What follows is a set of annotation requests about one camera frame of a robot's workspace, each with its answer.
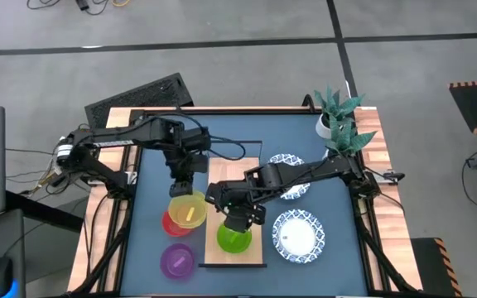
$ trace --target wooden board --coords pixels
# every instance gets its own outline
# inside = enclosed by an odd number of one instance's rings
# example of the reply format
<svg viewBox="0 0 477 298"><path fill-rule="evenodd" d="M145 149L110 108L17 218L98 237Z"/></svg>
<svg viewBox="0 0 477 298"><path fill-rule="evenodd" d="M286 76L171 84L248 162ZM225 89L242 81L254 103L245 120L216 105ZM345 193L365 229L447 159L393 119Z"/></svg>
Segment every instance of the wooden board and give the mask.
<svg viewBox="0 0 477 298"><path fill-rule="evenodd" d="M176 108L170 107L151 107L151 108L111 108L108 118L107 127L126 127L129 124L130 112L132 110L148 110L155 112L166 112L172 111ZM185 107L184 110L260 110L260 109L278 109L282 112L289 109L302 109L308 110L308 107ZM374 170L388 170L391 169L391 162L389 161L388 149L386 142L383 138L382 127L380 124L380 119L378 117L378 112L376 108L357 108L354 111L356 118L356 125L359 128L359 132L370 132L373 130L379 130L380 133L364 148L364 160L366 166ZM129 165L133 164L135 161L135 150L131 151L129 160ZM113 170L118 170L121 165L121 160L123 157L122 148L108 148L103 149L99 155L99 160L112 168ZM387 195L392 196L393 198L398 198L397 188L393 187L391 189L383 189L383 192ZM94 188L89 196L89 202L86 209L86 223L90 231L91 219L97 205L102 199L101 194L105 194L105 189L103 187ZM101 207L94 231L94 245L91 252L92 264L95 264L101 257L104 252L104 244L106 242L106 237L108 233L109 220L112 216L112 205L111 200L106 200ZM121 208L119 211L119 216L122 218L124 216L124 208ZM418 276L417 264L415 263L415 257L413 256L412 246L407 237L407 227L404 221L404 216L402 211L393 204L390 204L384 199L377 198L374 204L375 211L377 212L378 228L380 231L380 236L383 243L383 250L386 252L386 255L390 257L393 265L404 275L406 280L416 288L421 288L421 281ZM369 259L371 261L373 281L375 284L375 289L381 289L380 279L378 274L378 267L376 258L372 252L369 251ZM70 282L68 285L68 291L75 289L81 284L85 279L86 275L86 250L85 250L85 240L84 240L84 230L80 233L79 244L77 247L75 262L73 264L73 270L71 272ZM105 289L113 289L113 277L117 271L117 253L112 258L108 270L108 278L106 280Z"/></svg>
<svg viewBox="0 0 477 298"><path fill-rule="evenodd" d="M388 147L383 135L380 118L376 108L356 108L354 118L359 133L374 132L373 140L362 150L365 165L375 171L391 170ZM400 202L397 186L381 185L381 191ZM402 210L389 199L379 196L374 200L374 212L383 251L389 261L397 268L406 281L417 289L422 289L421 278L413 255L412 243ZM369 227L369 219L364 216ZM382 290L377 259L368 248L373 284L376 290ZM390 282L392 290L395 285Z"/></svg>
<svg viewBox="0 0 477 298"><path fill-rule="evenodd" d="M257 157L247 157L240 161L228 161L220 157L209 160L208 183L221 180L242 180L244 172L258 166ZM251 228L252 242L248 249L241 253L229 253L220 248L216 241L216 232L224 222L225 216L217 213L212 204L207 203L207 219L205 221L205 263L207 264L262 264L263 239L261 226L254 224Z"/></svg>

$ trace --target blue table surface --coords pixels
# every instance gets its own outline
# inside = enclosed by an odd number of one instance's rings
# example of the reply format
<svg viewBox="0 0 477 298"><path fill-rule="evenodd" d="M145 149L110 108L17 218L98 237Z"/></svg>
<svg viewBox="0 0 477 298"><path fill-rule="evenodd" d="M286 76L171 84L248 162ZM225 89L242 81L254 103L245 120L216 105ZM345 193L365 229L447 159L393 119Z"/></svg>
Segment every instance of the blue table surface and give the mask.
<svg viewBox="0 0 477 298"><path fill-rule="evenodd" d="M247 156L260 163L279 153L291 153L305 162L321 159L325 148L316 135L317 115L204 115L194 116L215 136L235 140L262 140L248 144ZM186 127L194 124L184 120ZM219 144L217 151L235 156L239 150ZM142 153L132 227L124 263L121 294L176 295L285 295L285 296L366 296L364 269L354 225L349 191L338 179L311 184L294 201L275 199L265 206L263 260L266 268L196 268L184 281L167 279L160 270L161 253L173 243L189 245L196 264L204 262L205 224L182 238L168 236L161 217L170 201L172 179L160 151ZM205 192L207 174L195 174L194 187ZM275 218L289 209L312 212L325 230L325 247L319 258L309 264L294 264L283 259L272 244Z"/></svg>

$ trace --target gray floor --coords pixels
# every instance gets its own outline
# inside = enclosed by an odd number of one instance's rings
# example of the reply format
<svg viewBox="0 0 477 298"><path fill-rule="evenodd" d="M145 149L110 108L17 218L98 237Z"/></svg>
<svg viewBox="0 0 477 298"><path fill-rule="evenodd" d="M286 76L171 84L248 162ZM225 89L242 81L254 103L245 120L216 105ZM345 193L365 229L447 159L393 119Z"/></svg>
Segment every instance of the gray floor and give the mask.
<svg viewBox="0 0 477 298"><path fill-rule="evenodd" d="M477 1L335 5L344 36L477 32ZM39 11L28 10L23 0L0 0L0 49L333 35L322 0L132 0L122 8L109 5L99 17L79 12L70 0ZM400 191L410 234L443 238L464 294L477 296L477 207L460 183L477 136L447 90L450 82L477 80L477 40L355 43L347 51L358 91L367 94L364 104L380 112L393 166L407 174ZM3 55L0 105L7 110L7 146L50 151L86 121L86 104L175 72L199 106L295 105L326 84L345 90L334 44ZM9 152L7 173L41 170L46 163L44 156ZM477 199L477 171L466 173L466 184ZM9 182L7 188L30 186ZM45 202L71 209L83 196L75 188ZM77 240L49 227L31 233L27 280L35 281L27 286L28 296L65 289Z"/></svg>

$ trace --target yellow object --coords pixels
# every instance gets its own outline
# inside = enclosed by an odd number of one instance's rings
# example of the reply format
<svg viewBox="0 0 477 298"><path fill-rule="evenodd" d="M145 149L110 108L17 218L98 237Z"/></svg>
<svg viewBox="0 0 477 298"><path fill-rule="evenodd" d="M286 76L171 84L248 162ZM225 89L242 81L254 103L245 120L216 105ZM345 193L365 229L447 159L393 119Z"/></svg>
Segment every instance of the yellow object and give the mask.
<svg viewBox="0 0 477 298"><path fill-rule="evenodd" d="M130 2L130 0L126 0L125 2L123 3L117 3L115 0L112 1L112 4L116 7L123 7L125 5L127 5L128 3Z"/></svg>
<svg viewBox="0 0 477 298"><path fill-rule="evenodd" d="M197 190L192 195L181 195L171 199L168 208L172 221L180 228L199 227L207 216L205 196Z"/></svg>

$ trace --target white plate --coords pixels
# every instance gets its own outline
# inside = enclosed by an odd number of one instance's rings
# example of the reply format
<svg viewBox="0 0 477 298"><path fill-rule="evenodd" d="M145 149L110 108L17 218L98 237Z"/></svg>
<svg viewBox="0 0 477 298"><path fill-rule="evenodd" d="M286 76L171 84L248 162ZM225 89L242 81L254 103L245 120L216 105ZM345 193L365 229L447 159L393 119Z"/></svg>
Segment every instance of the white plate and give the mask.
<svg viewBox="0 0 477 298"><path fill-rule="evenodd" d="M305 162L293 155L293 154L277 154L276 156L272 156L268 162L271 163L279 163L284 162L290 166L299 166L304 164ZM281 195L282 199L297 199L301 197L306 191L311 187L310 183L305 183L302 185L294 185L292 186L286 193Z"/></svg>
<svg viewBox="0 0 477 298"><path fill-rule="evenodd" d="M290 262L306 264L316 260L325 246L325 232L310 212L288 210L279 215L272 228L273 245Z"/></svg>

